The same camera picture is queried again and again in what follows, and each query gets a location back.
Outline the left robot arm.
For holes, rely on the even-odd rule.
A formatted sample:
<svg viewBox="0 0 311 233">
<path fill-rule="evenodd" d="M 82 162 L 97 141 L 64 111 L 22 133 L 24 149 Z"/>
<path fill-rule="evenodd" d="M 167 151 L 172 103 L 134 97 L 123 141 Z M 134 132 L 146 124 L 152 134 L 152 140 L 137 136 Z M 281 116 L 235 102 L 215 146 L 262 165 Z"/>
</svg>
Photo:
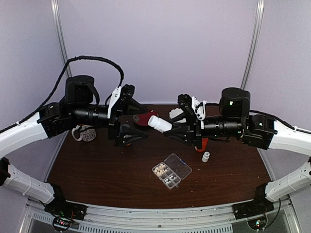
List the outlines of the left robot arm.
<svg viewBox="0 0 311 233">
<path fill-rule="evenodd" d="M 33 142 L 53 138 L 81 126 L 107 128 L 115 146 L 127 146 L 148 137 L 147 133 L 122 125 L 123 115 L 146 113 L 145 106 L 133 99 L 135 87 L 117 87 L 108 106 L 100 104 L 95 79 L 78 75 L 66 79 L 65 95 L 59 102 L 40 107 L 22 123 L 0 134 L 0 184 L 30 196 L 56 211 L 60 216 L 70 211 L 60 186 L 41 182 L 13 166 L 6 155 Z"/>
</svg>

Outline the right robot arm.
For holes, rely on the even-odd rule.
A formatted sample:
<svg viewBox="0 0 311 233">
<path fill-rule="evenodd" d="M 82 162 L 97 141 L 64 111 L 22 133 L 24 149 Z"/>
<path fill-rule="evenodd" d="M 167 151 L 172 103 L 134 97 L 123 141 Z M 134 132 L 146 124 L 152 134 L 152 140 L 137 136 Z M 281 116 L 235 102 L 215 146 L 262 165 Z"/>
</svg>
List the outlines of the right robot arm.
<svg viewBox="0 0 311 233">
<path fill-rule="evenodd" d="M 234 137 L 258 149 L 278 149 L 310 156 L 311 133 L 294 127 L 280 118 L 250 109 L 251 94 L 236 87 L 222 90 L 218 116 L 200 116 L 205 103 L 195 103 L 189 95 L 178 96 L 186 124 L 165 131 L 167 138 L 202 148 L 204 138 Z"/>
</svg>

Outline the orange pill bottle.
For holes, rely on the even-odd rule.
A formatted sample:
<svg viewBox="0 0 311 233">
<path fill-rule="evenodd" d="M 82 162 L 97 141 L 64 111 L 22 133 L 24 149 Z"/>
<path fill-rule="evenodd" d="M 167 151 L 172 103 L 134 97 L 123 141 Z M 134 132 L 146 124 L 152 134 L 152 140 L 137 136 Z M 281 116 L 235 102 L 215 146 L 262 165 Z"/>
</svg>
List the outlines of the orange pill bottle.
<svg viewBox="0 0 311 233">
<path fill-rule="evenodd" d="M 206 150 L 208 144 L 208 138 L 202 139 L 202 147 L 199 149 L 198 147 L 194 147 L 197 152 L 204 152 Z"/>
</svg>

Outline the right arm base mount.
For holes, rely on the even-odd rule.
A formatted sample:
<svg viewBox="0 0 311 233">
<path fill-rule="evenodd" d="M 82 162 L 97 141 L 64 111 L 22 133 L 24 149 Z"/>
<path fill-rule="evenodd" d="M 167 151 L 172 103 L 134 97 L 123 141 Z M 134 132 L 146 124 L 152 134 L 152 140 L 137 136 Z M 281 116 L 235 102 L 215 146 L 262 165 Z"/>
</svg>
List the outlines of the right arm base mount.
<svg viewBox="0 0 311 233">
<path fill-rule="evenodd" d="M 248 226 L 255 231 L 263 231 L 267 228 L 269 224 L 266 214 L 274 210 L 273 202 L 266 198 L 267 184 L 261 184 L 256 188 L 253 200 L 232 205 L 235 219 L 248 218 Z"/>
</svg>

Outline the small white bottle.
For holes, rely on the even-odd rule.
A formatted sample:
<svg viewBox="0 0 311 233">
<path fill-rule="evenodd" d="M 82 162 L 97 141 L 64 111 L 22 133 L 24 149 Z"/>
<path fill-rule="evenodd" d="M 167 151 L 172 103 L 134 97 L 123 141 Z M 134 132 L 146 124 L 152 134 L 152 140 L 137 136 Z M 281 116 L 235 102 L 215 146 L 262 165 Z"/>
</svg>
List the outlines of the small white bottle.
<svg viewBox="0 0 311 233">
<path fill-rule="evenodd" d="M 172 124 L 168 121 L 165 121 L 162 118 L 157 116 L 151 116 L 148 120 L 148 126 L 152 127 L 153 129 L 164 133 L 166 131 L 170 131 L 172 129 Z"/>
<path fill-rule="evenodd" d="M 210 153 L 208 151 L 205 151 L 203 156 L 202 156 L 202 162 L 206 163 L 210 158 Z"/>
</svg>

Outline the clear plastic pill organizer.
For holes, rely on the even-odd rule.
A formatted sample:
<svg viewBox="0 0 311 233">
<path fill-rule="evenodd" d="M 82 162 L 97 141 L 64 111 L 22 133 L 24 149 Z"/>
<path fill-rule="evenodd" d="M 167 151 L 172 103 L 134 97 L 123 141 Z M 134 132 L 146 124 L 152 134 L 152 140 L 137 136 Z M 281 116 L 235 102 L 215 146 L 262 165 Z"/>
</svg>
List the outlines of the clear plastic pill organizer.
<svg viewBox="0 0 311 233">
<path fill-rule="evenodd" d="M 182 180 L 188 177 L 192 169 L 175 153 L 152 168 L 152 172 L 168 188 L 178 188 Z"/>
</svg>

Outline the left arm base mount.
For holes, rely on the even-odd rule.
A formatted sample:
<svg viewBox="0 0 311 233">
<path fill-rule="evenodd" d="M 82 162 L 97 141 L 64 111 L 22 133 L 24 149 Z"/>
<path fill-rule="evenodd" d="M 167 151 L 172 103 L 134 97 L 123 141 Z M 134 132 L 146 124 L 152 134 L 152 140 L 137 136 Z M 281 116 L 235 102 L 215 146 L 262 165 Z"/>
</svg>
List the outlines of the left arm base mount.
<svg viewBox="0 0 311 233">
<path fill-rule="evenodd" d="M 53 183 L 51 186 L 54 199 L 48 204 L 43 204 L 44 210 L 54 217 L 52 227 L 57 232 L 63 233 L 75 223 L 75 220 L 84 220 L 87 206 L 67 201 L 60 186 Z"/>
</svg>

